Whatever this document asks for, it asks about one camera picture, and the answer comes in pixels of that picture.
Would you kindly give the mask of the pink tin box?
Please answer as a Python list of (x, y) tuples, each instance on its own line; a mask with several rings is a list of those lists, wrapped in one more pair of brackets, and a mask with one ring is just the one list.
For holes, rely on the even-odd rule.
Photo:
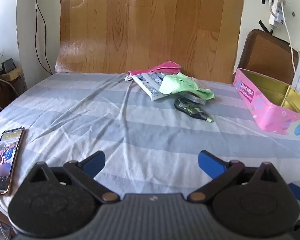
[(300, 139), (300, 93), (290, 85), (238, 68), (233, 85), (264, 131)]

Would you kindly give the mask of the smartphone with lit screen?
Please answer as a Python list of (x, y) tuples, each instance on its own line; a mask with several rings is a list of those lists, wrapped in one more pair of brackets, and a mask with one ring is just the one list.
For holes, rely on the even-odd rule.
[(4, 131), (0, 137), (0, 194), (9, 194), (19, 147), (26, 129), (19, 127)]

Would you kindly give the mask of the white blue tissue packet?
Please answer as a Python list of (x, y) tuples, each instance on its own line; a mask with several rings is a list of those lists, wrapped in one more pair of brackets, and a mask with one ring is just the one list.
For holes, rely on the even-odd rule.
[(160, 92), (160, 87), (165, 76), (174, 75), (164, 72), (149, 72), (136, 75), (125, 76), (125, 81), (135, 81), (143, 91), (150, 97), (151, 101), (155, 101), (168, 96)]

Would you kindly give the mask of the striped grey bed sheet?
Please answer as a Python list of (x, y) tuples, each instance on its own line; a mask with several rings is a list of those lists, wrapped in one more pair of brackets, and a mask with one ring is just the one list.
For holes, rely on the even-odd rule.
[(98, 182), (123, 193), (189, 193), (208, 182), (198, 166), (207, 150), (248, 165), (272, 162), (287, 182), (300, 186), (300, 96), (292, 90), (267, 105), (262, 91), (252, 101), (245, 86), (208, 82), (215, 93), (203, 109), (212, 121), (179, 112), (174, 97), (151, 101), (121, 74), (55, 74), (0, 112), (3, 131), (23, 126), (14, 186), (38, 161), (61, 165), (101, 150)]

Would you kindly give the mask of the yellow card case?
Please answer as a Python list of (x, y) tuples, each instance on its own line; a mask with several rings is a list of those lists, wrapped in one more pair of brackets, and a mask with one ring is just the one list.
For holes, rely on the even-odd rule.
[(198, 104), (202, 104), (202, 105), (206, 104), (205, 99), (202, 99), (202, 98), (200, 98), (200, 97), (198, 97), (195, 94), (190, 93), (190, 92), (181, 92), (178, 95), (183, 96), (184, 98), (186, 98), (186, 99), (188, 99), (188, 100), (190, 100), (191, 102), (194, 102), (194, 103), (198, 103)]

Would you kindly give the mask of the pink knitted cloth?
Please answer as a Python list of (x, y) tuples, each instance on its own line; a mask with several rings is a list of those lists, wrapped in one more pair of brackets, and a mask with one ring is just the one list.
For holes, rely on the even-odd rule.
[(181, 72), (181, 66), (173, 61), (167, 61), (158, 66), (149, 69), (143, 70), (129, 70), (127, 72), (128, 75), (138, 75), (143, 73), (153, 73), (153, 72), (160, 72), (160, 73), (170, 73), (170, 74), (177, 74)]

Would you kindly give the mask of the brown chair backrest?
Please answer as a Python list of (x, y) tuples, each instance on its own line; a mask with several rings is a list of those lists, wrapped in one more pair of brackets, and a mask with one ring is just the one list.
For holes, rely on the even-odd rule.
[(298, 52), (288, 42), (254, 29), (247, 35), (238, 68), (263, 74), (292, 84)]

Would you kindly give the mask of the light green cloth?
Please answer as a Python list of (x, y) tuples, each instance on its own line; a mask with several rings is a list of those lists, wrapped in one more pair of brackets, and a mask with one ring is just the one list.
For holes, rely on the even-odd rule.
[(182, 73), (166, 75), (162, 80), (159, 92), (166, 95), (190, 92), (203, 100), (211, 100), (215, 97), (202, 81)]

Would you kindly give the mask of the wooden pattern wall sheet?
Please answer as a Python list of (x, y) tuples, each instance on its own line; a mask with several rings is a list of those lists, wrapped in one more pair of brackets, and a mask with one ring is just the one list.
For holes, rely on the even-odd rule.
[(61, 0), (57, 72), (125, 73), (174, 61), (230, 83), (243, 0)]

